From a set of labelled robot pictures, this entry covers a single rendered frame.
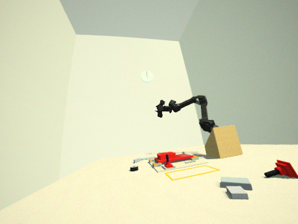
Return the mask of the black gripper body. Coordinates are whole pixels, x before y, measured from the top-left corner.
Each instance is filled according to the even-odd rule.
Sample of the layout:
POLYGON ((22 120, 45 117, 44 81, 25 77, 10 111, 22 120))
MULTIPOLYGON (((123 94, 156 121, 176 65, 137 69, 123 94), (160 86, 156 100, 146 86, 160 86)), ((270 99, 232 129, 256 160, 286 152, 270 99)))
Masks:
MULTIPOLYGON (((160 100, 160 105, 164 105, 165 104, 165 101, 164 100, 160 100)), ((166 111, 166 106, 164 106, 163 108, 164 110, 163 111, 166 111)), ((166 111, 167 112, 167 111, 166 111)), ((159 111, 158 113, 158 117, 162 118, 163 117, 163 114, 162 114, 162 111, 159 111)))

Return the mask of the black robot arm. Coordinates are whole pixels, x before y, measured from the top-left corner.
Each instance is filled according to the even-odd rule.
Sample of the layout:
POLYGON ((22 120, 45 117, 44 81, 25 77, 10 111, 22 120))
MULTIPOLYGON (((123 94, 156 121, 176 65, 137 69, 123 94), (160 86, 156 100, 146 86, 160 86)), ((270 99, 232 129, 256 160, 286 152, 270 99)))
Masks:
MULTIPOLYGON (((202 118, 199 119, 199 121, 200 121, 199 125, 204 131, 207 131, 210 133, 213 127, 219 127, 219 126, 215 125, 214 120, 208 120, 208 112, 207 112, 207 107, 206 107, 208 105, 208 103, 207 103, 207 99, 206 99, 205 95, 197 95, 196 97, 191 97, 190 99, 183 101, 182 103, 176 103, 176 101, 171 100, 169 102, 169 106, 166 106, 166 111, 171 113, 173 110, 173 112, 177 113, 183 107, 186 107, 192 103, 201 105, 202 118), (196 98, 198 98, 199 101, 196 100, 196 98)), ((164 108, 164 106, 157 105, 156 109, 158 111, 163 111, 164 110, 163 108, 164 108)))

